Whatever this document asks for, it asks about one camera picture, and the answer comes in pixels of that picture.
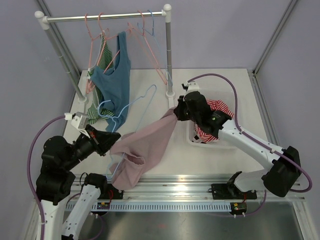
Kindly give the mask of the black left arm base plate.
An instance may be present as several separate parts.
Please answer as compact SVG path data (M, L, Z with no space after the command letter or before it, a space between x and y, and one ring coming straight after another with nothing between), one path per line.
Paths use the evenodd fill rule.
M123 190L118 190L112 184L107 183L102 188L102 192L99 196L99 200L122 200L124 195Z

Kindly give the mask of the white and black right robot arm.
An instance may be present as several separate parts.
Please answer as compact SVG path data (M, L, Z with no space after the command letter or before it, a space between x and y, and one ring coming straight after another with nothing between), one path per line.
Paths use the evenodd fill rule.
M181 95L174 114L179 121L192 121L206 134L237 147L263 167L258 171L236 172L226 189L232 198L239 198L248 191L264 190L283 198L302 174L297 149L292 146L282 148L239 130L228 114L211 110L199 91Z

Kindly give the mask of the pink hanger with red top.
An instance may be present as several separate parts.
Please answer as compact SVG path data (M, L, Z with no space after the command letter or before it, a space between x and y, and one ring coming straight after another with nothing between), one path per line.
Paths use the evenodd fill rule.
M139 43L145 56L147 57L147 59L151 63L152 67L157 72L157 74L160 77L160 79L162 80L162 82L165 85L167 85L168 84L167 77L165 76L165 74L161 70L158 59L157 59L156 55L154 54L154 52L148 42L148 39L147 39L147 35L146 35L147 30L145 29L145 23L146 23L145 17L140 10L138 10L137 12L138 12L138 16L142 18L142 27L139 28L138 25L137 25L137 27L134 27L130 22L128 22L127 25L131 31L131 34L137 40L137 42Z

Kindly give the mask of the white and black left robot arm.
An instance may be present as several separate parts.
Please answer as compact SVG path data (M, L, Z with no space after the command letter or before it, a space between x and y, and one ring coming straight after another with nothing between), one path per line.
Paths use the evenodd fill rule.
M73 143L68 143L62 136L51 137L45 142L40 175L36 180L39 202L36 239L77 240L94 203L98 199L111 203L115 188L104 175L90 173L84 179L71 213L64 219L76 178L72 169L93 153L104 157L120 137L118 132L100 131L87 125Z

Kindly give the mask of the pink tank top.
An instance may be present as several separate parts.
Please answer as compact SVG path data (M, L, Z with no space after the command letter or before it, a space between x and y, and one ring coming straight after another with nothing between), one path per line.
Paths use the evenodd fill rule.
M110 149L110 155L121 157L119 165L112 165L111 184L118 190L130 190L141 176L162 160L177 124L174 108L170 108L159 120L136 132L125 134Z

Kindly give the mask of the blue hanger end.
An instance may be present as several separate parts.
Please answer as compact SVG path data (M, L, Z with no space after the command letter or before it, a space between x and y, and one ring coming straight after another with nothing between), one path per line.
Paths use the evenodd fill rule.
M160 54L160 58L161 58L161 60L164 61L164 58L163 58L162 53L161 53L160 44L159 44L159 42L158 42L158 40L157 40L157 37L156 37L156 31L155 31L155 16L153 15L153 13L152 13L152 11L151 11L150 9L148 9L147 12L150 13L150 15L151 15L151 18L152 18L152 26L151 26L151 30L147 30L147 28L146 28L146 23L145 23L146 37L147 37L147 35L149 35L149 36L152 37L154 43L156 44L157 50L158 50L158 52L159 52L159 54ZM137 26L138 26L139 28L141 28L143 25L138 22L138 23L137 23ZM166 76L166 78L167 78L167 80L168 80L167 86L168 86L168 87L172 87L172 86L173 86L173 81L172 81L172 77L171 77L170 74L169 74L168 68L165 67L164 70L165 70L165 71L163 71L163 70L162 70L162 71L163 71L164 75Z

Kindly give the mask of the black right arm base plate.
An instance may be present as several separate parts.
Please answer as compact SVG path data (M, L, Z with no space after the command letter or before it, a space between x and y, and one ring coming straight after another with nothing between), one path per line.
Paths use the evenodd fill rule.
M240 191L235 185L227 183L213 183L210 188L214 200L256 200L256 191Z

